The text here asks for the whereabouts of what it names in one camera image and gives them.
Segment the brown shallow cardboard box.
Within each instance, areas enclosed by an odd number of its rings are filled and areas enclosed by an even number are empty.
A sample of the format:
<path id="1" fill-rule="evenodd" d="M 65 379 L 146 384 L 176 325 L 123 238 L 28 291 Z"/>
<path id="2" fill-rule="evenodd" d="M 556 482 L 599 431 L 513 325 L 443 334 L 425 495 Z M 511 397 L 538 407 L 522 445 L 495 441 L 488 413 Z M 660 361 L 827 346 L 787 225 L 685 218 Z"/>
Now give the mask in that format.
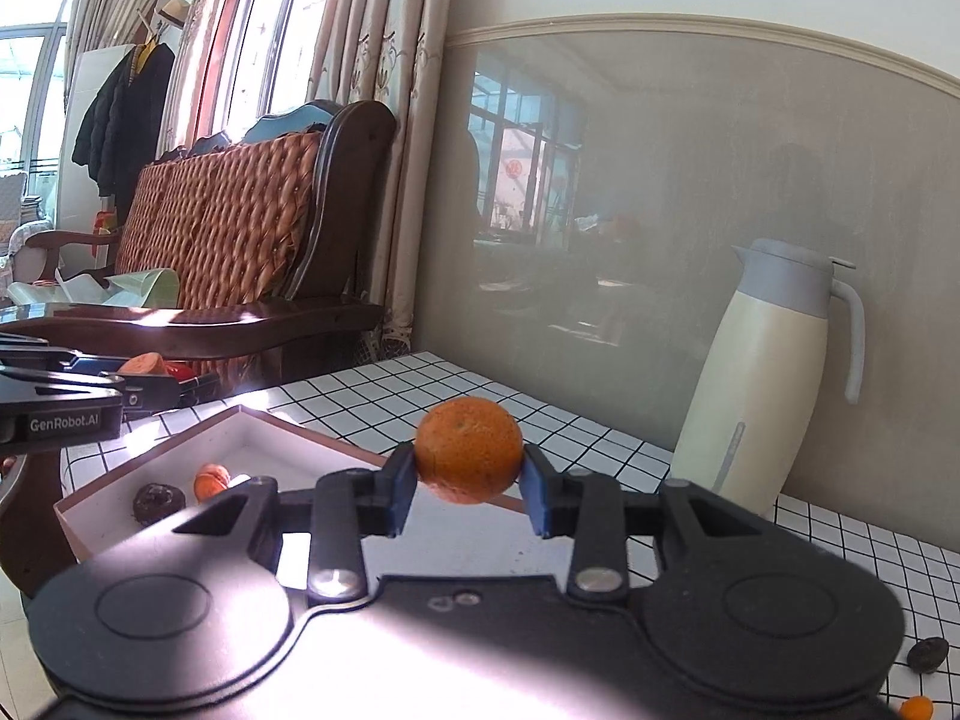
<path id="1" fill-rule="evenodd" d="M 88 559 L 139 533 L 133 496 L 146 483 L 176 486 L 194 504 L 194 478 L 205 463 L 224 466 L 233 476 L 270 476 L 283 491 L 294 491 L 312 488 L 325 473 L 375 470 L 382 460 L 262 411 L 228 408 L 57 502 L 53 510 L 75 556 Z M 531 538 L 519 512 L 501 505 L 446 504 L 421 488 L 404 533 L 394 539 L 368 538 L 363 550 L 373 571 L 499 574 L 516 564 Z"/>

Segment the window with red frame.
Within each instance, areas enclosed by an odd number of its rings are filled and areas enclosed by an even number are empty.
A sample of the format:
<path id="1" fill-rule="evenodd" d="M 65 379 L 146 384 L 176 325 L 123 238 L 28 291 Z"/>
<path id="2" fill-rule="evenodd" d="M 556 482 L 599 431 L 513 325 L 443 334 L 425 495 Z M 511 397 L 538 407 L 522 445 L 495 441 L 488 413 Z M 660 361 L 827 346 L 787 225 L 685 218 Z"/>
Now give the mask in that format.
<path id="1" fill-rule="evenodd" d="M 239 140 L 265 114 L 309 98 L 309 71 L 327 0 L 185 0 L 172 39 L 158 149 L 223 132 Z"/>

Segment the small tangerine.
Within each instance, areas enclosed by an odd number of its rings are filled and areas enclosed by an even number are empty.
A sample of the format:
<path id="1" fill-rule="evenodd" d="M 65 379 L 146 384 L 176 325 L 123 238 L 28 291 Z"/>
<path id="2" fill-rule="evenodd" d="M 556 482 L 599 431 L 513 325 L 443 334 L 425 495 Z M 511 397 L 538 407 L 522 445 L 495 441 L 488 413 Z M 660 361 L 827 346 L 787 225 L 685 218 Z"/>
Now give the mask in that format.
<path id="1" fill-rule="evenodd" d="M 901 702 L 898 717 L 901 720 L 932 720 L 934 709 L 934 702 L 929 697 L 912 695 Z"/>

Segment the wooden leather sofa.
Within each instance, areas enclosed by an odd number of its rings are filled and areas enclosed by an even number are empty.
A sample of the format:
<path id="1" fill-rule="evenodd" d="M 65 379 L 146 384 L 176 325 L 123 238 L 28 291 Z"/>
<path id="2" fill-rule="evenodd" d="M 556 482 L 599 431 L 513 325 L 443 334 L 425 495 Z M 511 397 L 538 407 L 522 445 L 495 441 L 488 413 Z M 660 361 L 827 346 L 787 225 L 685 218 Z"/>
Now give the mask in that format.
<path id="1" fill-rule="evenodd" d="M 249 142 L 155 161 L 107 236 L 110 275 L 169 268 L 163 310 L 3 310 L 2 335 L 83 355 L 160 353 L 217 374 L 215 398 L 329 372 L 382 310 L 353 289 L 373 160 L 342 104 L 265 117 Z"/>

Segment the straw hat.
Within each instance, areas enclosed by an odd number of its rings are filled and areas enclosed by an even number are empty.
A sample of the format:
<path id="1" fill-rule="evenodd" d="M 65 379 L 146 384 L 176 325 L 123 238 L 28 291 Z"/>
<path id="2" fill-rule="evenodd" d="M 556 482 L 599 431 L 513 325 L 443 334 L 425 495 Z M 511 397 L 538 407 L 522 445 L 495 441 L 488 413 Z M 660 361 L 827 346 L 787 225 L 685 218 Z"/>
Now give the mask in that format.
<path id="1" fill-rule="evenodd" d="M 166 0 L 158 8 L 156 15 L 168 25 L 182 29 L 185 26 L 185 21 L 187 21 L 187 16 L 189 16 L 189 10 L 189 0 Z"/>

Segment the green white paper bag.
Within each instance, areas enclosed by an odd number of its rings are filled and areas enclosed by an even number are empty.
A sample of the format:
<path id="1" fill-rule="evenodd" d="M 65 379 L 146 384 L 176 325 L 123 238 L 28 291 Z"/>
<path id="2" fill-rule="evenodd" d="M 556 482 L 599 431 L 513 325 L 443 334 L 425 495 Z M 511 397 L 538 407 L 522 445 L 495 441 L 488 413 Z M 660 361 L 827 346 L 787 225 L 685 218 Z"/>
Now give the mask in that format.
<path id="1" fill-rule="evenodd" d="M 105 277 L 99 283 L 91 273 L 64 278 L 55 275 L 52 284 L 15 281 L 7 289 L 16 305 L 73 304 L 107 305 L 128 309 L 172 309 L 178 305 L 179 277 L 169 268 L 150 268 Z"/>

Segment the black coat on rack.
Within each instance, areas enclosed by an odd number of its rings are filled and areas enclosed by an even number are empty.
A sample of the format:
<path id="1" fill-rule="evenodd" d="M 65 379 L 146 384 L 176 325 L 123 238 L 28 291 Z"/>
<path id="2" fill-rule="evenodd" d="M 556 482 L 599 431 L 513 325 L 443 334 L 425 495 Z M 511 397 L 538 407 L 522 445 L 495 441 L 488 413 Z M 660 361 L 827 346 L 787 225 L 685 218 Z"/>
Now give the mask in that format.
<path id="1" fill-rule="evenodd" d="M 167 44 L 130 49 L 107 75 L 76 133 L 71 160 L 85 166 L 124 224 L 140 172 L 155 159 L 176 55 Z"/>

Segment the beige floral curtain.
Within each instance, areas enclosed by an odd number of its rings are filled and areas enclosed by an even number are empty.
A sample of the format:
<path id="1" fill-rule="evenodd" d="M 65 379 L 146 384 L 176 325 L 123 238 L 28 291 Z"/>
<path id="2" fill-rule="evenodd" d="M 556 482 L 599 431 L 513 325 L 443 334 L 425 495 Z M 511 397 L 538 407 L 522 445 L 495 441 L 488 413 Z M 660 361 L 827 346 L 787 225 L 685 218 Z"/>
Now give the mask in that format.
<path id="1" fill-rule="evenodd" d="M 451 0 L 327 0 L 311 98 L 342 104 L 373 167 L 353 289 L 382 310 L 364 354 L 412 348 L 416 273 Z"/>

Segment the checkered white tablecloth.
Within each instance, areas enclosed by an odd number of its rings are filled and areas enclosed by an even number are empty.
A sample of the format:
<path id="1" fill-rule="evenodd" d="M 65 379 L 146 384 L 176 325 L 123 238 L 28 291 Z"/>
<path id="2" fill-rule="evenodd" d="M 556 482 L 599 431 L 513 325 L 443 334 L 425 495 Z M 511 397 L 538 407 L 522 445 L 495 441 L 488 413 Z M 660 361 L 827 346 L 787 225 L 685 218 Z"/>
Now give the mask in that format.
<path id="1" fill-rule="evenodd" d="M 431 353 L 416 353 L 133 418 L 122 424 L 115 439 L 64 450 L 60 460 L 64 499 L 161 440 L 235 406 L 262 411 L 385 457 L 413 437 L 432 406 L 457 397 L 480 397 L 503 406 L 516 419 L 524 439 L 539 445 L 560 472 L 604 473 L 617 478 L 630 493 L 651 493 L 669 472 L 670 450 L 517 392 Z M 505 499 L 490 505 L 516 511 L 518 500 L 519 493 L 511 489 Z M 882 578 L 903 610 L 907 645 L 926 637 L 957 642 L 957 553 L 791 496 L 781 496 L 768 517 L 793 535 Z M 532 535 L 516 564 L 500 574 L 558 572 L 568 553 L 568 546 L 548 544 Z"/>

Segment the large orange tangerine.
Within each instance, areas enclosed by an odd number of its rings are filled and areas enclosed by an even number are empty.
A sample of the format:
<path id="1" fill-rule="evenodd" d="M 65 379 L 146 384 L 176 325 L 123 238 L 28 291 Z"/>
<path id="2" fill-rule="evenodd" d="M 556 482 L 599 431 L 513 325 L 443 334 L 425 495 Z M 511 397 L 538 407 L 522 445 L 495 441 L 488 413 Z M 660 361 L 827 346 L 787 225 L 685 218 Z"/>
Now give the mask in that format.
<path id="1" fill-rule="evenodd" d="M 523 465 L 523 433 L 503 406 L 478 397 L 439 403 L 413 439 L 416 472 L 439 499 L 485 504 L 516 481 Z"/>

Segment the carrot chunk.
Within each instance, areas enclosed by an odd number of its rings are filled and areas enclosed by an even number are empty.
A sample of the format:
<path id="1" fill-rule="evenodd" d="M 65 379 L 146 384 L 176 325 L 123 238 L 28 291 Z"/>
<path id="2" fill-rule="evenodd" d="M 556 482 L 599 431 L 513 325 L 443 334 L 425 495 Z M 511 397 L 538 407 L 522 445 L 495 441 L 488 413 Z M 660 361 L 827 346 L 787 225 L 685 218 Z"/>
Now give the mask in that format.
<path id="1" fill-rule="evenodd" d="M 229 484 L 231 484 L 231 473 L 228 472 L 226 466 L 218 465 L 218 463 L 205 463 L 195 473 L 194 483 L 192 483 L 195 500 L 205 502 L 212 499 L 212 497 L 226 491 Z"/>

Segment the cream thermos jug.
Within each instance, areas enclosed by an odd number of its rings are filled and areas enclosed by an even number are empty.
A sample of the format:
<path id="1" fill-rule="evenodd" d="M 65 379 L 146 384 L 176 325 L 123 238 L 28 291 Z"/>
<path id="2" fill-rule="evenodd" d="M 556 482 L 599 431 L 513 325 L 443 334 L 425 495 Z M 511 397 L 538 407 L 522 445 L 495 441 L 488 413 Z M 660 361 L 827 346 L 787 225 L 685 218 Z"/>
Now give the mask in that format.
<path id="1" fill-rule="evenodd" d="M 704 360 L 670 463 L 695 483 L 754 514 L 773 509 L 811 424 L 828 348 L 828 309 L 850 312 L 844 398 L 861 398 L 866 312 L 836 277 L 851 262 L 776 239 L 736 250 L 742 265 Z"/>

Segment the dark purple fruit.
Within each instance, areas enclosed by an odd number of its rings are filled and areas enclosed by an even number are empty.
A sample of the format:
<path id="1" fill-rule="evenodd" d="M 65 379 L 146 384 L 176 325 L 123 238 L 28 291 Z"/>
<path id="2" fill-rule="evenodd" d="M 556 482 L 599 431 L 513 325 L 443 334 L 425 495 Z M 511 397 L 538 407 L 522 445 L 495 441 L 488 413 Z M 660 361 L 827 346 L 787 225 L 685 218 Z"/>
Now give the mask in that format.
<path id="1" fill-rule="evenodd" d="M 142 527 L 160 522 L 185 507 L 185 494 L 171 484 L 148 483 L 142 486 L 132 502 L 132 515 Z"/>

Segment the small carrot piece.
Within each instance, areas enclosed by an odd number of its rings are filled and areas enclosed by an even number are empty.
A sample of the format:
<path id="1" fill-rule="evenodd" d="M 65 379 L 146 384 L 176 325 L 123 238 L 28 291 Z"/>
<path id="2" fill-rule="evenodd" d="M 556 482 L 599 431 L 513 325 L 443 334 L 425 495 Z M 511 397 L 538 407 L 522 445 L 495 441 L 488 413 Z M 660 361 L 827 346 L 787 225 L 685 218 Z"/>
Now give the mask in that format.
<path id="1" fill-rule="evenodd" d="M 119 376 L 167 376 L 166 359 L 160 353 L 143 353 L 122 362 Z"/>

